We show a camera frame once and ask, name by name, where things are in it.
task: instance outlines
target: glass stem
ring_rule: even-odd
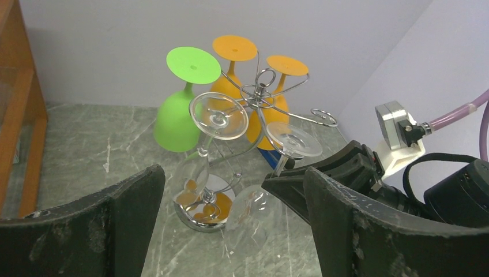
[[[272,177],[279,177],[280,176],[280,174],[284,170],[285,164],[287,163],[288,160],[289,160],[288,157],[286,157],[284,155],[280,156],[280,160],[277,163],[275,170],[273,170]]]
[[[207,154],[209,153],[209,147],[211,143],[212,143],[212,137],[206,135],[202,144],[197,148],[197,151],[200,156],[207,156]]]
[[[191,94],[191,95],[194,95],[194,92],[192,91],[192,86],[193,86],[193,85],[194,85],[194,84],[187,82],[187,83],[185,84],[185,88],[183,89],[183,91],[185,91],[186,93],[189,93],[189,94]]]
[[[275,91],[273,92],[273,94],[279,93],[284,89],[284,83],[285,83],[285,77],[286,76],[287,75],[282,73],[282,75],[280,76],[279,84],[278,84],[277,88],[275,89]]]
[[[230,61],[230,68],[228,69],[228,76],[233,75],[234,76],[234,65],[235,61]]]

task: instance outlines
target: clear wine glass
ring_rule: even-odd
[[[289,157],[319,156],[320,143],[311,135],[292,125],[272,122],[266,127],[269,137],[282,146]],[[283,171],[288,157],[282,155],[272,177]],[[224,241],[228,251],[243,257],[257,254],[277,230],[282,221],[282,203],[261,188],[253,185],[241,191],[233,202],[225,226]]]
[[[198,201],[209,179],[208,151],[212,139],[237,139],[248,128],[245,108],[222,93],[198,95],[190,102],[189,110],[195,125],[206,137],[197,150],[178,165],[170,180],[169,186],[178,190],[173,201],[184,208]]]

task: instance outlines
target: purple tube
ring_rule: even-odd
[[[489,100],[489,89],[486,90],[485,93],[477,97],[474,101],[464,104],[455,110],[429,122],[431,126],[431,130],[434,132],[436,130],[440,130],[445,126],[448,126],[452,124],[453,122],[456,122],[467,115],[473,113],[474,111],[477,110],[478,107],[480,107],[482,104],[487,102]]]
[[[479,131],[480,159],[487,161],[487,129],[489,127],[489,103],[486,104]]]

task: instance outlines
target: wine glass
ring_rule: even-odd
[[[258,49],[255,44],[241,36],[225,35],[215,39],[212,43],[212,48],[214,48],[214,51],[219,56],[230,61],[229,69],[226,75],[238,86],[241,86],[241,82],[234,73],[235,63],[253,59],[258,53]],[[217,81],[210,88],[210,91],[220,92],[234,99],[241,98],[239,89],[231,84],[231,82],[229,82],[229,80],[227,80],[224,76],[217,79]]]
[[[320,143],[297,127],[272,122],[267,125],[266,131],[286,154],[280,158],[272,177],[280,176],[289,158],[322,154]],[[250,186],[238,194],[231,206],[224,233],[226,247],[240,256],[253,256],[274,235],[281,221],[281,201],[261,185]]]
[[[237,139],[248,128],[245,108],[222,93],[206,92],[198,95],[190,102],[189,110],[194,124],[206,137],[197,151],[178,165],[171,179],[170,186],[179,189],[173,201],[185,209],[199,200],[209,179],[208,151],[212,139]],[[208,208],[212,209],[210,213],[213,215],[218,214],[215,208]]]
[[[192,86],[216,81],[221,74],[221,66],[212,55],[194,47],[171,50],[167,55],[167,65],[186,85],[161,104],[153,135],[166,150],[186,152],[197,145],[200,136],[200,130],[189,114],[189,104],[195,97]]]
[[[289,112],[289,107],[287,105],[285,96],[283,94],[277,94],[284,90],[285,78],[287,76],[304,76],[309,72],[309,69],[302,62],[286,56],[270,56],[266,59],[266,61],[271,68],[280,72],[281,76],[277,88],[272,93],[274,101],[270,98],[266,98],[265,100],[268,103],[274,103],[275,107],[285,112]],[[265,121],[267,124],[271,122],[289,123],[290,118],[287,114],[281,113],[273,108],[267,108],[267,106],[268,105],[265,104],[264,108],[262,108],[262,112],[265,116]],[[257,139],[261,128],[262,126],[260,124],[258,114],[256,111],[253,111],[250,116],[250,126],[246,131],[246,137],[250,142],[253,142]],[[258,144],[258,148],[268,151],[274,150],[273,146],[266,138],[262,139],[262,141]]]

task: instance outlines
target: blue object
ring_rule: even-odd
[[[273,169],[277,167],[277,163],[279,162],[280,159],[280,154],[277,151],[275,150],[267,151],[260,148],[257,149],[260,151],[263,158],[265,158],[265,160],[268,162],[270,167],[272,167]]]

